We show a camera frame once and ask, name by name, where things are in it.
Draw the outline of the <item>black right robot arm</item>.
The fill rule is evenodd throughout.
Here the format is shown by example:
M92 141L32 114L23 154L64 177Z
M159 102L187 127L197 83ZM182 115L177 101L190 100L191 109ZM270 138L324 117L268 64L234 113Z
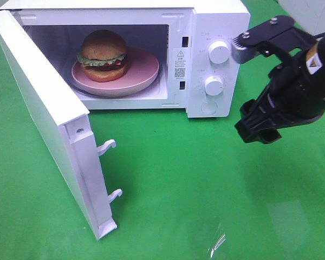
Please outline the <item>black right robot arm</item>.
M245 143L270 144L280 128L307 125L325 112L325 33L312 36L293 25L260 24L233 39L232 57L243 64L261 54L280 64L258 98L245 102L235 128Z

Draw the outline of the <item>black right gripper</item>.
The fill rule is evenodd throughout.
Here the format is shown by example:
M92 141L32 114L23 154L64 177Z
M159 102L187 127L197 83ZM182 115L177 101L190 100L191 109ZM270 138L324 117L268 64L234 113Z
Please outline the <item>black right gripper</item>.
M277 129L310 124L325 111L325 55L316 49L297 53L269 77L257 100L240 108L235 129L245 143L271 144L282 137Z

